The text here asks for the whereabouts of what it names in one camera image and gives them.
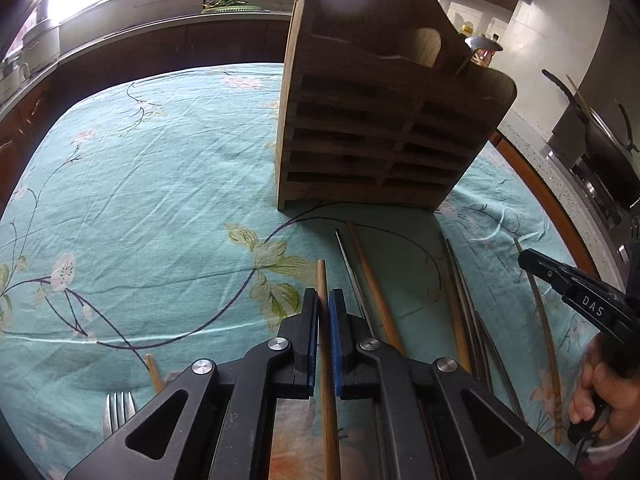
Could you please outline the person's right hand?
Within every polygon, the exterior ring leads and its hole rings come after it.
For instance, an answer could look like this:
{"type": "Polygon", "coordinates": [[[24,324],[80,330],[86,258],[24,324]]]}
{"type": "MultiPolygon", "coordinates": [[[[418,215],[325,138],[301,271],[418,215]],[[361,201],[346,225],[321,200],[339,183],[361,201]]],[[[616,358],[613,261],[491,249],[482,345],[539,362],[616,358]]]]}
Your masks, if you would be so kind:
{"type": "Polygon", "coordinates": [[[567,414],[573,424],[593,419],[596,408],[593,393],[611,408],[600,429],[604,444],[627,437],[639,423],[639,376],[621,378],[611,370],[602,356],[601,335],[594,336],[582,358],[582,372],[568,404],[567,414]]]}

